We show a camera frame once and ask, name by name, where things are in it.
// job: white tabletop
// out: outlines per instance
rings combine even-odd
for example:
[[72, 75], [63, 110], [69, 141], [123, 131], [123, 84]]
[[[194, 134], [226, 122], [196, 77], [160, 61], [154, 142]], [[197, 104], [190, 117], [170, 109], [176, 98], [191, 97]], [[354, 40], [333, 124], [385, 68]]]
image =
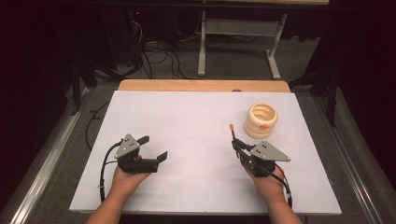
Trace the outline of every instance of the white tabletop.
[[[269, 143], [291, 157], [285, 170], [300, 215], [338, 215], [341, 209], [293, 93], [204, 91], [115, 91], [88, 159], [71, 211], [91, 212], [100, 204], [99, 178], [108, 149], [130, 133], [149, 135], [140, 154], [154, 159], [168, 151], [159, 171], [146, 179], [124, 206], [125, 213], [258, 215], [267, 208], [236, 158], [236, 137], [255, 145], [243, 125], [255, 103], [279, 115]], [[109, 160], [113, 160], [113, 150]], [[106, 167], [108, 192], [116, 163]]]

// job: human hand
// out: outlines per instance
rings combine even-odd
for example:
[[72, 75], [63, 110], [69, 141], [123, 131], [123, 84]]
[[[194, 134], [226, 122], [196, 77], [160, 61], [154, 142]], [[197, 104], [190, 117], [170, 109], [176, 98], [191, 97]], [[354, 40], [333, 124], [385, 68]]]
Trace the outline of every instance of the human hand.
[[[267, 177], [256, 177], [245, 165], [242, 166], [253, 179], [254, 186], [256, 187], [256, 190], [260, 196], [262, 196], [264, 199], [265, 203], [271, 204], [274, 202], [286, 201], [283, 193], [283, 185], [279, 180], [273, 178], [270, 175]], [[277, 175], [280, 179], [284, 179], [284, 176], [278, 167], [275, 168], [273, 174]]]
[[125, 203], [128, 198], [136, 191], [140, 183], [143, 182], [151, 173], [143, 174], [128, 174], [124, 173], [119, 166], [117, 166], [113, 175], [113, 182], [107, 198], [116, 198], [120, 202]]

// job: cream-colored jar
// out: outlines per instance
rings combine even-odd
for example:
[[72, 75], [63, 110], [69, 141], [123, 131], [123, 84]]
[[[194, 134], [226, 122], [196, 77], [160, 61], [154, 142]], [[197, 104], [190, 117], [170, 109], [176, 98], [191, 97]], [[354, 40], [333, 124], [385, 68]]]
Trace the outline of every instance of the cream-colored jar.
[[254, 138], [268, 137], [277, 122], [276, 110], [264, 103], [252, 105], [247, 112], [245, 131]]

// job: gray carpet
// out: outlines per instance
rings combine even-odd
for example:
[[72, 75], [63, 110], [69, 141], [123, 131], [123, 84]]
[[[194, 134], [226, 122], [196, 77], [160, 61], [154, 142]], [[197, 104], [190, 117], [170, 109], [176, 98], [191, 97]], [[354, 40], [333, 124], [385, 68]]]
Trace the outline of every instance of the gray carpet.
[[[214, 41], [209, 43], [209, 46], [213, 48], [207, 50], [205, 78], [271, 79], [268, 64], [264, 59], [264, 48], [262, 47], [262, 45], [268, 43], [266, 39], [247, 43], [238, 41], [220, 49], [217, 47], [221, 46], [221, 42]], [[318, 41], [300, 43], [297, 39], [281, 41], [276, 53], [276, 61], [282, 79], [291, 81], [304, 72], [317, 43]], [[180, 61], [180, 70], [183, 75], [197, 78], [198, 46], [180, 45], [178, 48], [173, 48], [173, 50], [177, 53]], [[149, 56], [152, 63], [160, 62], [153, 64], [151, 67], [153, 78], [177, 78], [172, 73], [172, 59], [174, 61], [174, 71], [177, 76], [180, 76], [180, 73], [177, 72], [176, 56], [173, 55], [173, 58], [168, 56], [162, 62], [164, 56], [163, 53]], [[137, 73], [129, 76], [129, 78], [147, 78], [147, 74], [144, 69], [140, 69]], [[116, 81], [99, 79], [99, 85], [91, 90], [87, 104], [80, 109], [81, 115], [78, 123], [27, 223], [84, 223], [88, 218], [88, 215], [70, 212], [68, 207], [90, 155], [85, 139], [87, 137], [88, 143], [91, 146], [93, 145], [103, 117], [106, 114], [106, 107], [104, 107], [97, 115], [97, 118], [100, 119], [94, 119], [91, 122], [88, 135], [86, 136], [86, 128], [92, 117], [91, 110], [97, 110], [110, 100], [112, 92], [117, 87], [118, 82]], [[330, 217], [309, 217], [307, 223], [371, 223], [361, 208], [361, 203], [337, 152], [337, 145], [332, 138], [327, 120], [323, 118], [323, 112], [318, 106], [318, 102], [325, 99], [311, 97], [308, 88], [298, 87], [293, 91], [297, 94], [309, 131], [312, 134], [318, 154], [332, 183], [332, 188], [343, 214]], [[354, 159], [354, 164], [362, 176], [362, 181], [372, 195], [383, 223], [396, 223], [395, 192], [381, 172], [369, 148], [365, 145], [359, 129], [348, 112], [341, 92], [338, 92], [337, 95], [335, 112], [337, 124], [335, 130], [340, 133], [343, 144], [348, 148], [348, 153]], [[31, 170], [21, 182], [19, 188], [16, 189], [16, 193], [12, 196], [7, 208], [2, 212], [0, 223], [9, 223], [12, 219], [48, 152], [48, 149], [43, 148], [42, 152], [37, 155]], [[183, 218], [168, 219], [168, 222], [166, 222], [166, 218], [158, 220], [155, 217], [136, 217], [135, 220], [139, 220], [139, 222], [134, 223], [191, 223], [191, 220]], [[242, 223], [244, 220], [244, 223], [254, 221], [247, 218], [241, 218], [240, 220], [235, 218], [232, 220], [233, 222], [228, 223]], [[217, 222], [219, 220], [211, 219], [205, 221]]]

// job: person's right hand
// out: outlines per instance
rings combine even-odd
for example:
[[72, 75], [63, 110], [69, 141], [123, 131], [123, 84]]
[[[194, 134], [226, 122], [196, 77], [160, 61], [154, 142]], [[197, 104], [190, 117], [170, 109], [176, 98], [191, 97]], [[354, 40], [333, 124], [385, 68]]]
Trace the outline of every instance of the person's right hand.
[[[254, 186], [256, 187], [257, 192], [262, 196], [265, 203], [274, 203], [281, 201], [286, 201], [284, 193], [283, 193], [283, 184], [273, 178], [272, 176], [268, 175], [267, 177], [256, 177], [249, 171], [249, 169], [242, 165], [250, 177], [253, 179]], [[282, 172], [280, 172], [279, 168], [275, 168], [273, 171], [274, 175], [277, 175], [280, 179], [284, 179]]]

